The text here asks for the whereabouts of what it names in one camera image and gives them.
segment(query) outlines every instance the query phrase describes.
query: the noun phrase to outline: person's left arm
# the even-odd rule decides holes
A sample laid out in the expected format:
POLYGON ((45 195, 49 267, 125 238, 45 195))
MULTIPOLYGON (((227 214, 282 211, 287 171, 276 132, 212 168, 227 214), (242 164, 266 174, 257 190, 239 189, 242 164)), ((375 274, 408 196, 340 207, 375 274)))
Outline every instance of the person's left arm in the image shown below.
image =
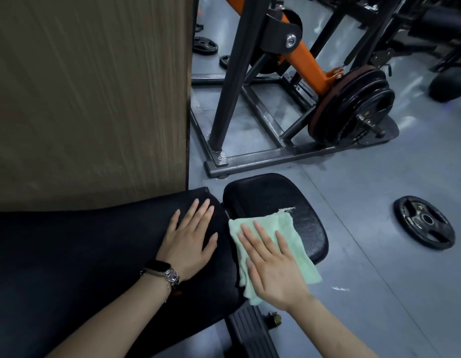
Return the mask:
MULTIPOLYGON (((196 199, 179 227, 180 211, 169 223, 156 259, 166 262, 179 274, 179 281, 193 277, 210 260, 217 247, 217 233, 202 249, 204 235, 214 207, 207 199, 196 212, 196 199)), ((49 358, 121 358, 126 355, 171 292, 168 282, 144 274, 138 282, 107 307, 96 313, 77 331, 57 346, 49 358)))

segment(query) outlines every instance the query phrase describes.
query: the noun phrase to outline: wood wall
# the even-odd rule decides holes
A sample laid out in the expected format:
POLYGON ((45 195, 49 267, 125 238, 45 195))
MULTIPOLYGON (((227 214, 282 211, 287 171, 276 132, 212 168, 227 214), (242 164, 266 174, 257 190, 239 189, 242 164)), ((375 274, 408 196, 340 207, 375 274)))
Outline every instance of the wood wall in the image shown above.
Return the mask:
POLYGON ((0 211, 186 189, 192 0, 0 0, 0 211))

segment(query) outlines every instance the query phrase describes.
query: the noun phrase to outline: gray floor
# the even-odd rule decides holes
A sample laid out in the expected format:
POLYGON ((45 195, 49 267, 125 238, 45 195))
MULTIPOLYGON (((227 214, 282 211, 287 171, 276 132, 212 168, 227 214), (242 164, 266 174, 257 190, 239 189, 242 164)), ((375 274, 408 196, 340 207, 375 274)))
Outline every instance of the gray floor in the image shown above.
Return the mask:
MULTIPOLYGON (((285 0, 303 19, 304 41, 311 45, 330 11, 308 0, 285 0)), ((201 0, 200 35, 230 54, 238 15, 224 0, 201 0)), ((318 58, 329 70, 340 65, 361 36, 350 18, 318 58)), ((349 150, 274 167, 208 179, 204 155, 191 132, 189 188, 208 186, 219 199, 227 183, 251 175, 276 172, 287 176, 310 201, 328 233, 330 252, 318 265, 323 282, 311 291, 380 357, 461 357, 461 98, 439 104, 426 96, 436 60, 412 55, 391 60, 396 92, 391 116, 401 134, 390 143, 349 150), (436 205, 451 221, 457 241, 435 252, 419 245, 395 220, 391 205, 415 195, 436 205)), ((223 73, 218 55, 194 55, 193 73, 223 73)), ((257 94, 283 127, 299 115, 293 102, 273 86, 257 94)), ((198 89, 196 96, 212 118, 219 89, 198 89)), ((300 134, 300 141, 308 136, 300 134)), ((239 100, 224 151, 241 154, 272 147, 239 100)), ((261 310, 273 310, 263 303, 261 310)), ((287 314, 271 331, 282 357, 320 355, 287 314)), ((228 346, 222 322, 169 348, 164 357, 222 357, 228 346)))

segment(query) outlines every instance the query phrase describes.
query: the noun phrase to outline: watch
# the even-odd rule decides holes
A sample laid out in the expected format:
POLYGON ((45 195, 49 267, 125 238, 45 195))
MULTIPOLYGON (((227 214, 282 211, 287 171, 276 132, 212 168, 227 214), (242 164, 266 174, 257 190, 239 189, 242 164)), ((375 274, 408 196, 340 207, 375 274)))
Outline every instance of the watch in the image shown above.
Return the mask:
POLYGON ((172 268, 171 264, 165 263, 164 261, 149 260, 144 265, 144 269, 141 270, 141 275, 144 274, 163 277, 171 287, 175 287, 179 284, 179 274, 172 268))

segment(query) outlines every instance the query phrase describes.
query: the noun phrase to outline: green cloth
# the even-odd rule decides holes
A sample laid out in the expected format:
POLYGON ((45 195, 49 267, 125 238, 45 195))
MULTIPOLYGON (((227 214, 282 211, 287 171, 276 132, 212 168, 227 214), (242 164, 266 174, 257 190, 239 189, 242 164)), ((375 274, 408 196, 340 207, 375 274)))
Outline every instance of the green cloth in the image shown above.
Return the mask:
POLYGON ((234 240, 237 246, 237 257, 239 259, 239 276, 240 276, 240 286, 244 286, 244 296, 250 300, 251 305, 258 305, 262 302, 257 294, 255 294, 254 287, 249 277, 249 272, 247 270, 247 258, 249 255, 245 251, 242 243, 237 237, 237 233, 241 231, 240 224, 245 223, 257 236, 257 231, 254 228, 253 221, 258 221, 260 225, 265 229, 269 234, 272 241, 278 246, 277 237, 275 232, 279 231, 282 236, 287 241, 287 244, 292 252, 297 264, 305 278, 307 284, 319 283, 322 280, 322 277, 318 273, 317 268, 311 262, 310 258, 305 253, 305 248, 303 247, 303 242, 298 232, 293 227, 292 216, 288 212, 279 211, 273 215, 256 217, 250 219, 236 219, 229 220, 229 230, 232 239, 234 240))

